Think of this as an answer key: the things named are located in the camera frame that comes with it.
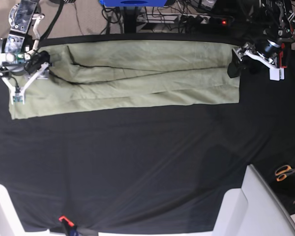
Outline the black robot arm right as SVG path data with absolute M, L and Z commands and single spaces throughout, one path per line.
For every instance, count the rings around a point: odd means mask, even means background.
M 65 0 L 58 0 L 58 10 L 46 31 L 40 34 L 38 26 L 45 18 L 39 1 L 22 0 L 14 5 L 9 13 L 10 31 L 7 38 L 0 40 L 0 76 L 33 74 L 43 65 L 49 67 L 50 55 L 40 51 L 41 41 L 50 35 L 58 20 Z

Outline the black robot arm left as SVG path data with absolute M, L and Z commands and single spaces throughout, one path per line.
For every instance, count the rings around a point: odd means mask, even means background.
M 231 78 L 245 69 L 255 71 L 257 63 L 269 69 L 269 78 L 285 78 L 291 44 L 295 42 L 295 13 L 289 0 L 253 0 L 238 2 L 247 20 L 246 42 L 232 49 L 228 66 Z

